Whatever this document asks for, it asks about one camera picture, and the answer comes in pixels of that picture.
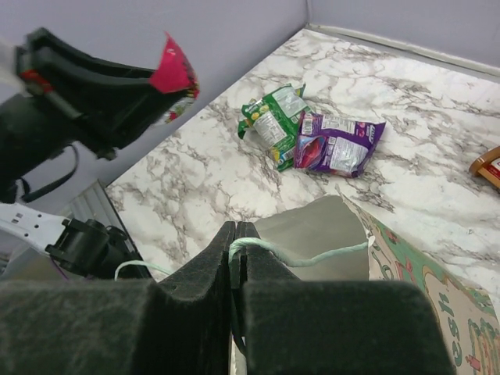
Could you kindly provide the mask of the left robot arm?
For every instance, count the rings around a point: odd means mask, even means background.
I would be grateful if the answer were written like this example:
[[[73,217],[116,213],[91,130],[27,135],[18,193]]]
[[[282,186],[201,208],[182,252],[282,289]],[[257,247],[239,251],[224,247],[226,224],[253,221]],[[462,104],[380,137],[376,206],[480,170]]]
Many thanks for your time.
[[[20,89],[1,105],[2,231],[81,277],[149,277],[125,230],[30,207],[72,173],[38,189],[26,175],[79,146],[114,160],[187,93],[184,63],[171,37],[153,70],[95,58],[43,27],[21,45],[3,46],[2,72]]]

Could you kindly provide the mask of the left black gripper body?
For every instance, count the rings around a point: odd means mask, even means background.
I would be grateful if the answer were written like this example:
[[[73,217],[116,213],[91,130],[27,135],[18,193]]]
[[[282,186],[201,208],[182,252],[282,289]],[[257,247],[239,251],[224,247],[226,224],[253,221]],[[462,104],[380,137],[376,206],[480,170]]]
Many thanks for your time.
[[[111,131],[111,94],[117,64],[74,48],[45,28],[26,36],[17,51],[16,72],[32,93],[68,124],[67,131],[97,158],[116,158]]]

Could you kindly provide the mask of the green snack packet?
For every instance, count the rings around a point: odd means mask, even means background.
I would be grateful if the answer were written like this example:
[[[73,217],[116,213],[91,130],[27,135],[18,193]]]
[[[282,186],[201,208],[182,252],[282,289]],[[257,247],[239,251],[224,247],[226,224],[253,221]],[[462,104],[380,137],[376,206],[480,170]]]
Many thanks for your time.
[[[285,84],[241,107],[238,137],[242,139],[250,130],[255,131],[280,172],[293,166],[299,120],[303,112],[311,110],[303,99],[305,88],[305,84]]]

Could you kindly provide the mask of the purple snack packet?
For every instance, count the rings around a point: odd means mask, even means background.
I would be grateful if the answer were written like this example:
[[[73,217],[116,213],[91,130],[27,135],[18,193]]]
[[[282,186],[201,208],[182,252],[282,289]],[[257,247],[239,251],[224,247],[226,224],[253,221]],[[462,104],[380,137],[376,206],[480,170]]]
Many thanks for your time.
[[[347,178],[363,174],[386,123],[303,112],[298,125],[294,168]]]

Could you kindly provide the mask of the red snack packet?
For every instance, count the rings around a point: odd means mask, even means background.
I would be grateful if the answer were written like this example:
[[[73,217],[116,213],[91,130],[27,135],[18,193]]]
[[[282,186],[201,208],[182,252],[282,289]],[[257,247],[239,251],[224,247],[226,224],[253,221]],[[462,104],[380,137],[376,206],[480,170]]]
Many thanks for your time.
[[[187,56],[169,33],[165,33],[159,65],[148,82],[164,95],[180,95],[163,115],[165,123],[172,123],[183,115],[197,100],[199,82]]]

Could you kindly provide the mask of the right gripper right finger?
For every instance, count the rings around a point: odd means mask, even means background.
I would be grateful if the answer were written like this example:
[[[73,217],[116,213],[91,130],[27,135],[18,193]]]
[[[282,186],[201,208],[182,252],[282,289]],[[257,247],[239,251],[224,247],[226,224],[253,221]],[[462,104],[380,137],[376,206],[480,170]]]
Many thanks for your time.
[[[431,304],[401,281],[303,281],[234,255],[234,342],[250,374],[453,374]]]

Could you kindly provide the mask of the green white paper bag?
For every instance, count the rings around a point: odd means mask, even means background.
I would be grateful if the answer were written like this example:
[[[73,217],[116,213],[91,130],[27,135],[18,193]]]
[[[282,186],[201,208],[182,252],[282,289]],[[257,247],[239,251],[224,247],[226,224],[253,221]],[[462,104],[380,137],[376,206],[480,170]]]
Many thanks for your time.
[[[453,374],[498,373],[499,321],[486,292],[448,272],[348,199],[321,198],[261,223],[227,210],[208,214],[192,207],[187,213],[190,222],[182,226],[182,233],[195,234],[202,250],[224,223],[236,225],[227,260],[232,345],[234,255],[254,244],[303,281],[401,281],[417,287],[431,304]]]

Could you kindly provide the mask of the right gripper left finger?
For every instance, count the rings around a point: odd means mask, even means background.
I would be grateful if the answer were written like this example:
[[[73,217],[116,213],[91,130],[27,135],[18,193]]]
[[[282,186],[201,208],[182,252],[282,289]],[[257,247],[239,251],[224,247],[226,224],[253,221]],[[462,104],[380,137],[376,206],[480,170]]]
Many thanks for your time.
[[[226,222],[170,277],[5,281],[4,374],[227,374],[230,371]]]

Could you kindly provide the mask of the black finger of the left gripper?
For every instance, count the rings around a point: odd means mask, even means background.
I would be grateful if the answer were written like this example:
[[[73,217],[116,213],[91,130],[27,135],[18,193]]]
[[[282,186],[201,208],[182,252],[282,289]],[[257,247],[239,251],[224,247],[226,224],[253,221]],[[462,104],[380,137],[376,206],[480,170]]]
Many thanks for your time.
[[[180,97],[161,94],[150,85],[155,70],[117,63],[117,87],[110,94],[111,131],[118,149],[136,141]]]

